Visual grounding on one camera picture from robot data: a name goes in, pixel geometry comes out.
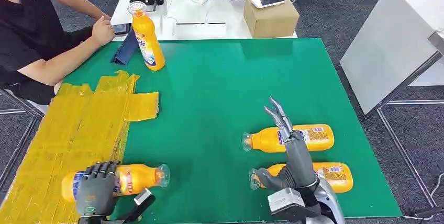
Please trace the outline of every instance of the clear bottle cap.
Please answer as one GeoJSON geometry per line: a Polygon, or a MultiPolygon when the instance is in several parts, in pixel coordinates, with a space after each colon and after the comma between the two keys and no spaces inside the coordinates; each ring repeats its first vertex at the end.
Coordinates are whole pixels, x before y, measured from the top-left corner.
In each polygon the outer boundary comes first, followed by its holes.
{"type": "Polygon", "coordinates": [[[261,182],[259,181],[259,178],[256,175],[256,173],[254,173],[254,169],[251,169],[250,171],[250,187],[253,190],[256,190],[259,187],[261,187],[261,182]]]}
{"type": "Polygon", "coordinates": [[[170,168],[166,164],[161,164],[156,168],[156,185],[160,187],[167,187],[170,183],[170,168]]]}
{"type": "Polygon", "coordinates": [[[243,149],[248,152],[253,147],[253,140],[251,138],[251,134],[244,132],[242,134],[242,147],[243,149]]]}
{"type": "Polygon", "coordinates": [[[147,5],[143,2],[133,2],[128,6],[128,12],[134,15],[137,12],[145,12],[147,10],[147,5]]]}

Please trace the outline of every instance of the orange bottle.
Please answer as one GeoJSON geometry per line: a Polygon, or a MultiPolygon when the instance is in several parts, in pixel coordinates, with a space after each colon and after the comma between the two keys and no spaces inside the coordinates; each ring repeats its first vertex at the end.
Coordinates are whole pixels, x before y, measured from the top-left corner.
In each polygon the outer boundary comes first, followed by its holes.
{"type": "MultiPolygon", "coordinates": [[[[294,125],[293,129],[302,132],[309,151],[327,150],[335,143],[333,131],[326,124],[294,125]]],[[[247,152],[251,149],[271,153],[285,152],[285,145],[277,127],[265,128],[253,134],[244,133],[242,146],[247,152]]]]}
{"type": "Polygon", "coordinates": [[[165,66],[165,58],[156,37],[154,23],[148,17],[146,8],[143,2],[133,2],[128,11],[132,14],[132,28],[136,33],[145,65],[152,71],[158,71],[165,66]]]}
{"type": "MultiPolygon", "coordinates": [[[[62,197],[74,202],[77,189],[84,171],[69,173],[62,179],[62,197]]],[[[143,164],[119,165],[116,169],[114,196],[138,194],[144,188],[153,186],[167,187],[170,182],[170,169],[162,164],[160,167],[148,167],[143,164]]]]}
{"type": "MultiPolygon", "coordinates": [[[[271,175],[276,176],[285,164],[276,164],[267,170],[271,175]]],[[[335,193],[345,193],[353,187],[353,177],[347,165],[338,162],[314,162],[313,168],[319,177],[324,178],[335,193]]],[[[265,188],[253,173],[250,174],[250,187],[253,190],[259,187],[265,188]]]]}

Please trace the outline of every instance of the green mat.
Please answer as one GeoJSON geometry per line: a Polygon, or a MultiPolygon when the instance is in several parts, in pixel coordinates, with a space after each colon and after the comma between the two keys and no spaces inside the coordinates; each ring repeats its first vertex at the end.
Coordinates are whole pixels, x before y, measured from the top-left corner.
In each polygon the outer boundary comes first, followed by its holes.
{"type": "MultiPolygon", "coordinates": [[[[263,110],[270,95],[293,124],[332,127],[335,145],[312,157],[350,167],[353,189],[338,195],[346,217],[401,215],[320,39],[161,42],[166,66],[157,72],[139,51],[128,66],[110,63],[119,45],[102,48],[65,81],[94,89],[100,76],[125,70],[141,76],[136,92],[160,92],[158,118],[130,124],[123,160],[171,170],[167,188],[152,188],[157,201],[143,223],[273,220],[271,192],[252,191],[249,172],[285,162],[285,154],[241,145],[243,132],[273,126],[263,110]]],[[[116,211],[131,206],[132,197],[122,197],[116,211]]]]}

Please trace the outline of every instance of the upright orange bottle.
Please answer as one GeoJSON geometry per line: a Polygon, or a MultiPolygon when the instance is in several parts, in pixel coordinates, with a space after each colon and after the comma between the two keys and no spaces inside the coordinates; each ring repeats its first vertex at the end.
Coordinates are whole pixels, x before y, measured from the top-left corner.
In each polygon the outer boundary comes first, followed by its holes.
{"type": "MultiPolygon", "coordinates": [[[[84,171],[69,173],[62,179],[62,197],[74,202],[77,189],[84,171]]],[[[114,181],[114,196],[138,194],[144,188],[153,186],[167,187],[170,183],[170,169],[162,164],[160,167],[148,167],[143,164],[119,165],[114,181]]]]}
{"type": "Polygon", "coordinates": [[[154,23],[148,17],[146,8],[143,2],[133,2],[128,11],[132,14],[132,28],[136,33],[145,65],[152,71],[158,71],[165,66],[165,58],[156,37],[154,23]]]}

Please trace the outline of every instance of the yellow tape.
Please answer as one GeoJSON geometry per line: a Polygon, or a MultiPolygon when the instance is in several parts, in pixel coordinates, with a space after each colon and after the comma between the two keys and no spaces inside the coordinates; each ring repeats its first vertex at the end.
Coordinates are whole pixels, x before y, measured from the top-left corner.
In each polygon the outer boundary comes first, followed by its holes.
{"type": "Polygon", "coordinates": [[[0,209],[3,224],[77,223],[61,180],[98,161],[121,160],[130,121],[155,118],[159,93],[133,94],[125,71],[102,76],[95,92],[63,84],[51,102],[0,209]]]}

